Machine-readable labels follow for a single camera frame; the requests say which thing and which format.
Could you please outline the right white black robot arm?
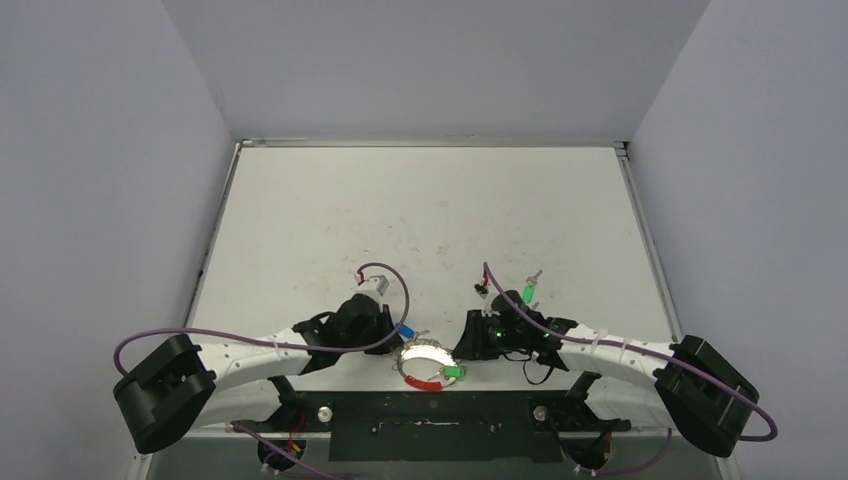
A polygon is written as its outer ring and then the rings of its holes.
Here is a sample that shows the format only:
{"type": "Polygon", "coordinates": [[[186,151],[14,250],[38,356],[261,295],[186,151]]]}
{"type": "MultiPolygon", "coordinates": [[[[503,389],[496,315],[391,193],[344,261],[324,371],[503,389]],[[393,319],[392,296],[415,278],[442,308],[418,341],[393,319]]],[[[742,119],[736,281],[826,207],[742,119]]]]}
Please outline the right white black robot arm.
{"type": "Polygon", "coordinates": [[[509,290],[487,310],[470,310],[453,356],[495,360],[525,353],[554,369],[588,372],[602,384],[569,396],[568,421],[588,429],[600,420],[670,427],[690,444],[728,457],[760,398],[741,372],[706,340],[686,335],[677,343],[625,339],[575,320],[546,317],[509,290]]]}

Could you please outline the large keyring with red sleeve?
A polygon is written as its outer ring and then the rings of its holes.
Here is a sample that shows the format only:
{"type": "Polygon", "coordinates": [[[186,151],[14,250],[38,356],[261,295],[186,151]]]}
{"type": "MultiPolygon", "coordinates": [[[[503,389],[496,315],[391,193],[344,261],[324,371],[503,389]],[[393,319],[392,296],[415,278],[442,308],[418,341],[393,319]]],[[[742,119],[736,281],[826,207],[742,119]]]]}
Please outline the large keyring with red sleeve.
{"type": "Polygon", "coordinates": [[[446,380],[441,369],[448,365],[460,365],[452,352],[432,339],[417,339],[406,342],[394,353],[393,369],[404,383],[424,392],[443,391],[460,380],[446,380]]]}

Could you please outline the green key tag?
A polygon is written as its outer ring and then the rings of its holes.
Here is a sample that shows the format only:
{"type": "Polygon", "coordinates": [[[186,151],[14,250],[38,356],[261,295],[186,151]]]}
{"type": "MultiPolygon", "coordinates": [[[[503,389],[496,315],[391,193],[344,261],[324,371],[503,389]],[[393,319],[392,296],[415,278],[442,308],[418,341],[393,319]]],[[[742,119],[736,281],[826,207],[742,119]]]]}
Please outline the green key tag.
{"type": "Polygon", "coordinates": [[[466,369],[461,365],[448,365],[441,369],[441,374],[446,380],[460,380],[466,376],[466,369]]]}

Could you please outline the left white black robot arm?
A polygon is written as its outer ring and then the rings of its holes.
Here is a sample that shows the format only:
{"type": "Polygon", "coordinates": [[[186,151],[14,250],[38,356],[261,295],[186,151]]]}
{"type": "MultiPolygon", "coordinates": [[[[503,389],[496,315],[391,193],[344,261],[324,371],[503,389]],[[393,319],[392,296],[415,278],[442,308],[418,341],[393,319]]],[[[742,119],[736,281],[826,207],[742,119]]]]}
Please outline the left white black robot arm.
{"type": "Polygon", "coordinates": [[[319,313],[283,331],[250,338],[195,328],[166,328],[164,340],[122,377],[113,396],[136,450],[163,450],[193,428],[233,420],[265,422],[282,431],[299,405],[286,393],[288,376],[334,366],[346,353],[386,355],[401,346],[403,321],[389,306],[355,294],[337,310],[319,313]]]}

